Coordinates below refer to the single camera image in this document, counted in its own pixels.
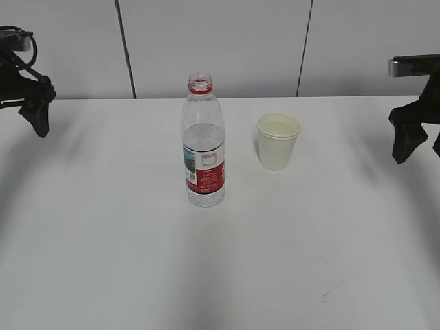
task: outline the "cable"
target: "cable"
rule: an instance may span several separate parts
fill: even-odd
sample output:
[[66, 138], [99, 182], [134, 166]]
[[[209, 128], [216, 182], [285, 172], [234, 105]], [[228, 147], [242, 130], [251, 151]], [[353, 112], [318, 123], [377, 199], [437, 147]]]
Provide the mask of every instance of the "cable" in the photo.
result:
[[12, 56], [12, 61], [14, 62], [14, 64], [16, 65], [16, 67], [21, 71], [21, 70], [28, 70], [28, 68], [30, 68], [31, 66], [33, 66], [36, 62], [36, 57], [38, 56], [38, 47], [36, 45], [36, 41], [34, 39], [34, 37], [32, 36], [33, 33], [32, 32], [28, 32], [23, 30], [22, 28], [18, 27], [18, 26], [0, 26], [0, 31], [10, 31], [10, 30], [14, 30], [15, 33], [10, 34], [10, 35], [17, 35], [18, 38], [25, 38], [28, 37], [31, 41], [32, 44], [32, 57], [30, 59], [30, 61], [28, 63], [24, 63], [21, 58], [19, 58], [15, 53], [14, 56]]

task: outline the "cup rim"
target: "cup rim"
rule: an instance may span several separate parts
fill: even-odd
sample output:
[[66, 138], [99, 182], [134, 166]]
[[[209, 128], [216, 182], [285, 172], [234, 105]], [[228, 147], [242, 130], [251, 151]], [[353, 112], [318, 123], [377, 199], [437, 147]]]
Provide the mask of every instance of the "cup rim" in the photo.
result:
[[[297, 130], [295, 133], [293, 133], [293, 134], [289, 134], [289, 135], [277, 135], [277, 134], [271, 134], [271, 133], [268, 133], [267, 131], [265, 131], [264, 129], [261, 128], [261, 126], [260, 126], [260, 121], [261, 121], [262, 118], [267, 117], [267, 116], [270, 116], [270, 115], [281, 115], [281, 116], [286, 117], [288, 120], [293, 120], [293, 121], [295, 121], [296, 123], [298, 123], [298, 130]], [[268, 138], [275, 139], [275, 140], [289, 140], [289, 139], [292, 139], [292, 138], [298, 136], [298, 134], [301, 132], [301, 129], [302, 129], [302, 127], [301, 127], [301, 123], [300, 123], [295, 117], [293, 117], [293, 116], [291, 116], [291, 115], [287, 115], [286, 113], [282, 113], [282, 112], [269, 112], [269, 113], [265, 113], [264, 115], [262, 115], [262, 116], [258, 119], [257, 127], [258, 127], [258, 130], [259, 130], [263, 135], [267, 136]]]

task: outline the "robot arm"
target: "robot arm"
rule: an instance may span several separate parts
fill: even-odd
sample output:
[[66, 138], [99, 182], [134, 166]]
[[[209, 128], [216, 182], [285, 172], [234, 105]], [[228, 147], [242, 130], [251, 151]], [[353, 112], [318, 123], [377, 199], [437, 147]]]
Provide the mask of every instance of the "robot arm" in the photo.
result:
[[[429, 75], [420, 98], [394, 108], [389, 117], [395, 132], [393, 157], [401, 164], [428, 139], [421, 124], [440, 124], [440, 55], [394, 57], [389, 61], [389, 69], [393, 77]], [[433, 149], [440, 156], [440, 134]]]
[[[30, 43], [34, 54], [25, 63], [14, 52], [29, 50]], [[56, 93], [49, 77], [31, 68], [36, 61], [37, 47], [33, 33], [19, 27], [0, 27], [0, 109], [21, 107], [22, 115], [34, 128], [40, 138], [49, 133], [49, 103]], [[25, 70], [36, 80], [22, 77]]]

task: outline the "wall seam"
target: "wall seam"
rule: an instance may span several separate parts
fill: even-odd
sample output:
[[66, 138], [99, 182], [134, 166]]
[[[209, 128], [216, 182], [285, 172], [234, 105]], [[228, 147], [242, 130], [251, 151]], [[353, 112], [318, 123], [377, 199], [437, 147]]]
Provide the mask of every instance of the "wall seam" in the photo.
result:
[[299, 91], [300, 91], [300, 84], [301, 84], [301, 76], [303, 75], [303, 66], [304, 66], [304, 57], [305, 57], [305, 51], [307, 49], [307, 40], [309, 38], [309, 29], [310, 29], [310, 20], [311, 20], [311, 10], [314, 7], [314, 0], [310, 0], [310, 11], [309, 11], [309, 20], [307, 22], [307, 29], [305, 32], [305, 39], [304, 39], [304, 48], [302, 49], [302, 58], [301, 58], [301, 66], [300, 66], [300, 74], [298, 76], [298, 84], [296, 85], [296, 97], [298, 97]]
[[133, 72], [131, 71], [129, 49], [127, 47], [127, 40], [125, 39], [124, 24], [122, 22], [122, 15], [121, 15], [121, 8], [120, 8], [120, 5], [119, 5], [119, 0], [115, 0], [115, 6], [116, 6], [116, 13], [118, 14], [119, 29], [121, 31], [122, 46], [124, 47], [124, 55], [125, 55], [126, 67], [127, 67], [128, 71], [129, 71], [131, 93], [133, 95], [133, 98], [138, 98], [137, 95], [136, 95], [136, 88], [135, 88], [135, 81], [133, 79]]

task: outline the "white wall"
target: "white wall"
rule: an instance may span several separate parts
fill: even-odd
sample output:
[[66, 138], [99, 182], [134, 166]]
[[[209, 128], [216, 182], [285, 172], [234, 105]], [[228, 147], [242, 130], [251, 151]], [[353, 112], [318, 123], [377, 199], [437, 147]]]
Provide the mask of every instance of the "white wall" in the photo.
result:
[[0, 25], [35, 33], [34, 68], [51, 78], [58, 98], [131, 97], [113, 1], [2, 0]]
[[440, 52], [438, 0], [314, 0], [299, 96], [420, 94], [388, 59]]
[[191, 72], [217, 96], [294, 96], [309, 0], [120, 0], [138, 96], [182, 97]]
[[[119, 0], [138, 97], [294, 96], [311, 0]], [[440, 53], [440, 1], [314, 0], [299, 96], [419, 94], [393, 56]], [[131, 98], [114, 0], [3, 0], [0, 25], [35, 32], [35, 68], [59, 98]]]

